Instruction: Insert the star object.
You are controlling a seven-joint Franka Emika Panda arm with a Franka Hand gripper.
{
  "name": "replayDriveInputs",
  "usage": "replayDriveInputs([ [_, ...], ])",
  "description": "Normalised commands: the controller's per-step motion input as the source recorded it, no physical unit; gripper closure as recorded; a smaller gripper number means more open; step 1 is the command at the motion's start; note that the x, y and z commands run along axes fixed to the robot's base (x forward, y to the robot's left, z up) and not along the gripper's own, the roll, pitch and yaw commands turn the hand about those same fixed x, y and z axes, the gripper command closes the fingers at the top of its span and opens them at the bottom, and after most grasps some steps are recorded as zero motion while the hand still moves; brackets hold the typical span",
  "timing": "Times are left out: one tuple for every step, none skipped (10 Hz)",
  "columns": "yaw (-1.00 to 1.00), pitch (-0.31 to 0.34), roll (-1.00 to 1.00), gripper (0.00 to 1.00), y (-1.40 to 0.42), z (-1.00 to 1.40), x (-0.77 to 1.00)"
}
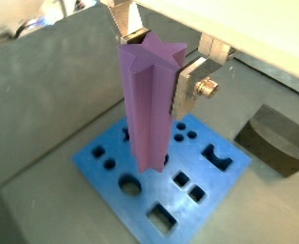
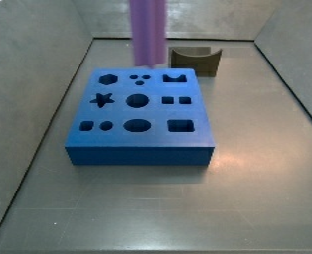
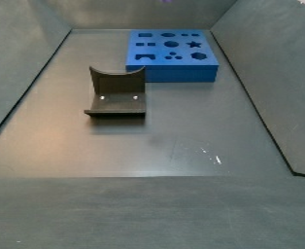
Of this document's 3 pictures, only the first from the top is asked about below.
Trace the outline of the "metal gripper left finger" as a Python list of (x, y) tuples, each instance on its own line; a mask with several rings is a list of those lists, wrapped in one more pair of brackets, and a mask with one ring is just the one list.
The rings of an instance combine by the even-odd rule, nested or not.
[(150, 30), (144, 27), (135, 0), (100, 0), (107, 6), (122, 44), (142, 44)]

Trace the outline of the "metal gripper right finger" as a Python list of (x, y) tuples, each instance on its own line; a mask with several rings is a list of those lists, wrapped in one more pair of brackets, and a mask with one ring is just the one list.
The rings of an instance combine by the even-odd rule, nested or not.
[(179, 71), (172, 106), (172, 118), (180, 120), (194, 109), (200, 96), (211, 98), (219, 90), (219, 84), (211, 75), (234, 58), (236, 49), (203, 34), (199, 44), (200, 56)]

